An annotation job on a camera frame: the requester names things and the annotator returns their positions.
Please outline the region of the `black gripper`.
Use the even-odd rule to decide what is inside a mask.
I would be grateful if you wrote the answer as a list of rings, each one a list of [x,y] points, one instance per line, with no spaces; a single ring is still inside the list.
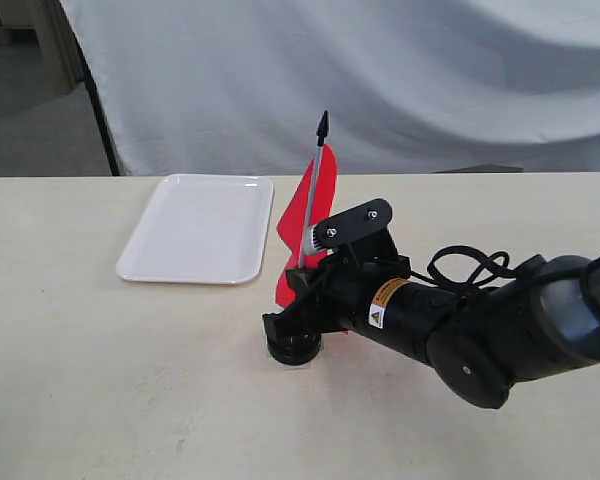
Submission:
[[[290,346],[305,333],[351,330],[369,338],[389,328],[387,309],[409,285],[410,263],[398,254],[389,233],[345,245],[317,267],[285,271],[294,301],[280,313],[262,316],[265,335]]]

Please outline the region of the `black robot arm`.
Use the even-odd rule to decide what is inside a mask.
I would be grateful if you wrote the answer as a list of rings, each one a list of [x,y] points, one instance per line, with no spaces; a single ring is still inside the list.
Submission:
[[[466,402],[500,408],[511,388],[600,364],[600,257],[533,256],[452,246],[477,267],[463,282],[411,270],[390,233],[340,246],[291,270],[295,300],[263,318],[271,355],[312,360],[324,335],[353,332],[435,370]]]

